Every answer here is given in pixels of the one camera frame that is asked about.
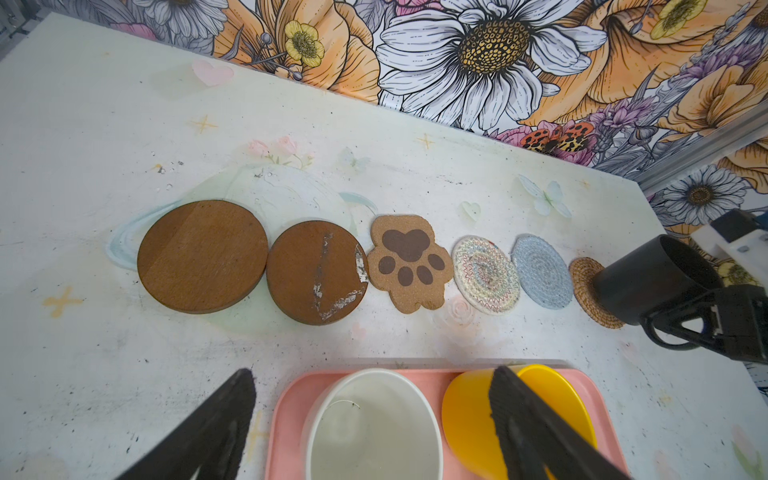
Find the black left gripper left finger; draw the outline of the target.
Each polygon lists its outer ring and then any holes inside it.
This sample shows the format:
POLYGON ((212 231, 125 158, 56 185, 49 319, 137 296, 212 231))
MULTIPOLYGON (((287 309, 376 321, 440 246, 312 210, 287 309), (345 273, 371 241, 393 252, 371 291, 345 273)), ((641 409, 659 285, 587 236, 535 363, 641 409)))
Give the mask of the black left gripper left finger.
POLYGON ((249 369, 237 370, 122 479, 234 479, 257 399, 249 369))

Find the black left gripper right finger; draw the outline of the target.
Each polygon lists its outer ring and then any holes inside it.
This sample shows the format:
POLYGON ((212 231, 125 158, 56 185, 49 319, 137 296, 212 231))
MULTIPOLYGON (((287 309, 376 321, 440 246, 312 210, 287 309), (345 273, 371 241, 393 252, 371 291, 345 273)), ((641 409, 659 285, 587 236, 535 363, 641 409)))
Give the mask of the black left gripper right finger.
POLYGON ((510 368, 493 371, 491 418, 511 479, 625 479, 510 368))

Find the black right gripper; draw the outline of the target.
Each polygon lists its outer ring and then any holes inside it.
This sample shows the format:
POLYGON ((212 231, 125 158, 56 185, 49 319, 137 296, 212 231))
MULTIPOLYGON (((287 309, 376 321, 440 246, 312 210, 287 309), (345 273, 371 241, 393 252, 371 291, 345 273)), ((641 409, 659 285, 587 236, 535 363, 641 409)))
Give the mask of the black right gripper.
POLYGON ((705 348, 732 360, 767 362, 767 215, 734 209, 698 229, 694 243, 718 260, 732 260, 759 284, 713 290, 650 315, 650 340, 672 351, 705 348), (684 323, 701 320, 699 331, 684 323), (682 340, 672 344, 659 331, 682 340))

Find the black mug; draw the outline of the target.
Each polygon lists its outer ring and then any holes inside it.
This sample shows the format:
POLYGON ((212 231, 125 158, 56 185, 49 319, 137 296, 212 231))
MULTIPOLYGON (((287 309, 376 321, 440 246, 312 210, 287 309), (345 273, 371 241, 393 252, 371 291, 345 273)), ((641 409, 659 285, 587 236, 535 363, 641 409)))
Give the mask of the black mug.
POLYGON ((662 340, 652 318, 724 286, 714 268, 690 246, 659 235, 597 273, 591 287, 600 307, 619 321, 641 327, 656 345, 672 351, 697 347, 662 340))

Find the yellow mug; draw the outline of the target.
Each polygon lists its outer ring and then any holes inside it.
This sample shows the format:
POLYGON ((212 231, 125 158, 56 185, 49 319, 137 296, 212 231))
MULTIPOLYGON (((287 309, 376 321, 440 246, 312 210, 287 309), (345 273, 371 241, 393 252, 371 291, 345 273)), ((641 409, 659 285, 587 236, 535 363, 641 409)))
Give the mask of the yellow mug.
MULTIPOLYGON (((511 370, 592 447, 598 446, 586 406, 562 374, 542 364, 511 370)), ((489 401, 493 372, 471 370, 453 379, 443 396, 441 420, 448 446, 466 469, 483 479, 506 479, 489 401)))

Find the round tan wicker coaster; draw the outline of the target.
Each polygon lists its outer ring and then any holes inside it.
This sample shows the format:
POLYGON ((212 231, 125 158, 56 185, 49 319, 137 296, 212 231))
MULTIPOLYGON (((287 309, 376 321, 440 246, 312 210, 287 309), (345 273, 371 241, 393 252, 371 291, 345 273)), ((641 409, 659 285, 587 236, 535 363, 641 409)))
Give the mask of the round tan wicker coaster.
POLYGON ((591 257, 575 258, 569 265, 574 296, 582 310, 598 325, 621 329, 624 323, 600 305, 593 286, 593 280, 603 270, 604 266, 591 257))

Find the light blue woven coaster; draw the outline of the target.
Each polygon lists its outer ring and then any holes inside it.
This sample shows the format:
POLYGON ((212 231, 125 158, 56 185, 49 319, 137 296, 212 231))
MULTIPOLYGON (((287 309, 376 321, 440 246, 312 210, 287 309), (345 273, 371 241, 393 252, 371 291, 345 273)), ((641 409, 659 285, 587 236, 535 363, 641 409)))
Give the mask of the light blue woven coaster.
POLYGON ((543 238, 519 235, 511 250, 523 291, 539 306, 564 309, 574 296, 568 267, 561 255, 543 238))

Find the white mug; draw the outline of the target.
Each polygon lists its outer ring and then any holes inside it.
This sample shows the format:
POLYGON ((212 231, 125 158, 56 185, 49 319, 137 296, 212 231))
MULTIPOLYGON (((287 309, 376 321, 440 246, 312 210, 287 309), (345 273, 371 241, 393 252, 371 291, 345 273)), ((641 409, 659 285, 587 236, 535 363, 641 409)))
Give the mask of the white mug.
POLYGON ((444 452, 429 401, 404 375, 370 368, 325 388, 304 421, 305 479, 441 479, 444 452))

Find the white multicolour woven coaster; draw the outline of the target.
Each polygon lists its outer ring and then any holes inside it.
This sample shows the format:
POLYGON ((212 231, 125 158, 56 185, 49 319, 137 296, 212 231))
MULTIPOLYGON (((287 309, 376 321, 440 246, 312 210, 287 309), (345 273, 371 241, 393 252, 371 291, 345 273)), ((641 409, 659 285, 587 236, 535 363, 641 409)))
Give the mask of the white multicolour woven coaster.
POLYGON ((454 281, 470 305, 486 315, 511 311, 520 298, 520 281, 510 258, 493 242, 465 236, 452 250, 454 281))

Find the round dark wooden coaster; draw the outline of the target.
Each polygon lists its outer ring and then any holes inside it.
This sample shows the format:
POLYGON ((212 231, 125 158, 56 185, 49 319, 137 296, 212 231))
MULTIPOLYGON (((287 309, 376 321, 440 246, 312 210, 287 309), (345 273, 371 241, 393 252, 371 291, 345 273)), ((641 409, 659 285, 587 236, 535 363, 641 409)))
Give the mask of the round dark wooden coaster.
POLYGON ((207 314, 233 306, 257 286, 266 269, 268 237, 248 209, 201 200, 170 210, 147 231, 137 255, 145 290, 182 313, 207 314))

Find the scratched round wooden coaster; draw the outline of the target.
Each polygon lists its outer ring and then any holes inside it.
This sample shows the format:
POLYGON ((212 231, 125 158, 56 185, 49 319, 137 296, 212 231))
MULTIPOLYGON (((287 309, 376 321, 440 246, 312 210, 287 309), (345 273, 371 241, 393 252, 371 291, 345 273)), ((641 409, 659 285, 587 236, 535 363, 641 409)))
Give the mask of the scratched round wooden coaster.
POLYGON ((285 230, 269 251, 266 275, 277 307, 311 326, 330 325, 349 315, 369 286, 368 261, 358 240, 322 220, 285 230))

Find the cork paw print coaster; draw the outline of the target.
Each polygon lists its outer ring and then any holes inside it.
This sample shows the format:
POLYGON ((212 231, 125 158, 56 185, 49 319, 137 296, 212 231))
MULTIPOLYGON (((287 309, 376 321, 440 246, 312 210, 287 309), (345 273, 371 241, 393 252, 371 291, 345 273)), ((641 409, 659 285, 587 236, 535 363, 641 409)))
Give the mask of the cork paw print coaster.
POLYGON ((449 252, 436 243, 430 223, 418 215, 380 215, 370 234, 373 249, 367 262, 372 285, 386 291, 404 314, 441 308, 454 265, 449 252))

